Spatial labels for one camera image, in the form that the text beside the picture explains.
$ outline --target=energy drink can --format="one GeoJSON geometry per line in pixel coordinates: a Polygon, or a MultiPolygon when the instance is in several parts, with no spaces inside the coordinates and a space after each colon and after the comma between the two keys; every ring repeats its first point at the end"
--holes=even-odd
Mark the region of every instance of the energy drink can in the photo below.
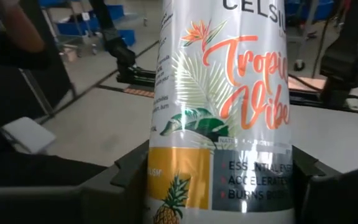
{"type": "Polygon", "coordinates": [[[164,0],[145,223],[293,223],[284,0],[164,0]]]}

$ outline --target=gray label panel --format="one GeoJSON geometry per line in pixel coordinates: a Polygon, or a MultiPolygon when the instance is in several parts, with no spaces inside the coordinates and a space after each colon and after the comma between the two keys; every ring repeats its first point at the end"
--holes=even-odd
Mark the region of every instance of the gray label panel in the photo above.
{"type": "Polygon", "coordinates": [[[291,154],[215,151],[212,209],[245,213],[292,208],[291,177],[291,154]]]}

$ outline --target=pineapple illustration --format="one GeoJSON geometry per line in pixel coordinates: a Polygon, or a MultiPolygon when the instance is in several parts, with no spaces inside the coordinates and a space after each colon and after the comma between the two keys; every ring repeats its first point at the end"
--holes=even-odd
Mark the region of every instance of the pineapple illustration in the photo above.
{"type": "Polygon", "coordinates": [[[153,217],[153,224],[179,224],[183,218],[180,207],[184,207],[187,199],[187,185],[190,179],[182,180],[176,175],[163,199],[164,204],[157,210],[153,217]]]}

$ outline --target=yellow label panel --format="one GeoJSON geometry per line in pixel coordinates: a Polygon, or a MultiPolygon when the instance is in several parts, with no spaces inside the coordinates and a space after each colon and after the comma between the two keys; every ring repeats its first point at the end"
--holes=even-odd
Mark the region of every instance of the yellow label panel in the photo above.
{"type": "Polygon", "coordinates": [[[150,148],[147,190],[149,197],[164,200],[175,177],[189,180],[186,207],[208,209],[209,149],[150,148]]]}

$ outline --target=tropical leaf illustration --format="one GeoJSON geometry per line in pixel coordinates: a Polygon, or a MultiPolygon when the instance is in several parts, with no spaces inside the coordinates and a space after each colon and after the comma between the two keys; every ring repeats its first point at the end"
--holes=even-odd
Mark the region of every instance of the tropical leaf illustration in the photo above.
{"type": "MultiPolygon", "coordinates": [[[[173,57],[175,89],[177,102],[187,108],[209,108],[213,117],[218,118],[224,102],[234,92],[224,74],[224,69],[213,63],[205,67],[201,56],[189,57],[179,52],[173,57]]],[[[234,102],[226,121],[229,136],[234,137],[241,129],[239,126],[239,101],[234,102]]]]}
{"type": "Polygon", "coordinates": [[[160,135],[168,136],[179,130],[195,132],[205,136],[212,142],[217,142],[219,137],[227,137],[229,134],[227,125],[204,108],[187,109],[180,114],[176,114],[168,121],[160,135]]]}
{"type": "Polygon", "coordinates": [[[190,46],[192,43],[202,40],[202,50],[205,51],[206,45],[209,44],[223,29],[224,25],[226,25],[227,21],[221,22],[214,29],[209,29],[211,25],[211,21],[208,26],[205,26],[204,21],[200,21],[200,24],[196,24],[191,22],[191,28],[187,29],[187,35],[182,37],[182,40],[185,40],[186,43],[183,45],[184,47],[190,46]]]}
{"type": "Polygon", "coordinates": [[[220,23],[217,27],[215,27],[214,29],[212,29],[208,35],[206,36],[206,43],[210,43],[215,37],[216,35],[218,35],[220,33],[220,31],[223,29],[224,25],[226,25],[227,21],[223,21],[222,23],[220,23]]]}
{"type": "Polygon", "coordinates": [[[212,142],[208,138],[200,138],[197,140],[191,141],[196,147],[209,149],[211,154],[215,153],[215,150],[234,150],[236,145],[233,143],[221,143],[221,142],[212,142]]]}

